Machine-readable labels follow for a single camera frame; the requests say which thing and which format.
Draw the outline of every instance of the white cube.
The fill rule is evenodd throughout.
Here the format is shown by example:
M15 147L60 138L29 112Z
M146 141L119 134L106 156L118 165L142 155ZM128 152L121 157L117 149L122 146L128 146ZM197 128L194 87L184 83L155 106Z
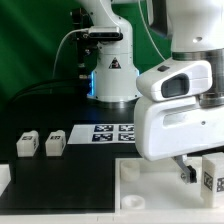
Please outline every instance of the white cube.
M47 156L61 156L66 145L65 132L51 132L45 146Z
M224 153L202 157L201 197L205 207L224 206Z
M19 157L33 156L39 146L39 134L37 131L24 132L16 143Z

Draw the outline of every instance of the printed marker sheet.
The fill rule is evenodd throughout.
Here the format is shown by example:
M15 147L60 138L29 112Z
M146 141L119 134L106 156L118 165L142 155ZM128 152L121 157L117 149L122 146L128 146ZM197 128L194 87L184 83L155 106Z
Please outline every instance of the printed marker sheet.
M74 125L68 140L68 144L134 142L134 124Z

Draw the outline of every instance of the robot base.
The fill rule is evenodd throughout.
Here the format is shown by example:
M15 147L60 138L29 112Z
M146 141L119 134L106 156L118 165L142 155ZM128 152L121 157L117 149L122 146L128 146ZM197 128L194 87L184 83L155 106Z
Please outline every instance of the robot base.
M99 101L97 99L93 99L90 97L87 97L88 103L92 105L96 105L102 108L108 108L108 109L122 109L122 108L133 108L135 107L136 102L139 98L136 98L134 100L130 101L120 101L120 102L103 102Z

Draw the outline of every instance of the metal bracket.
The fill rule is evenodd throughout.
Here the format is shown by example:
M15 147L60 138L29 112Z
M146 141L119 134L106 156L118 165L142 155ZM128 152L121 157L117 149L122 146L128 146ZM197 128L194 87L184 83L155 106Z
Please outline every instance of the metal bracket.
M197 183L197 173L192 166L186 166L183 161L183 156L175 156L173 160L178 164L182 169L183 173L181 174L181 179L186 184Z

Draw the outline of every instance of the blue light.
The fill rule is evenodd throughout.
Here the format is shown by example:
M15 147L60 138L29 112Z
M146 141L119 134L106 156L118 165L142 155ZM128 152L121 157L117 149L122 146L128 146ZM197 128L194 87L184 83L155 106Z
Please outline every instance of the blue light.
M89 92L89 95L90 96L94 96L94 73L93 73L93 71L91 72L91 83L90 83L90 87L91 87L91 90Z

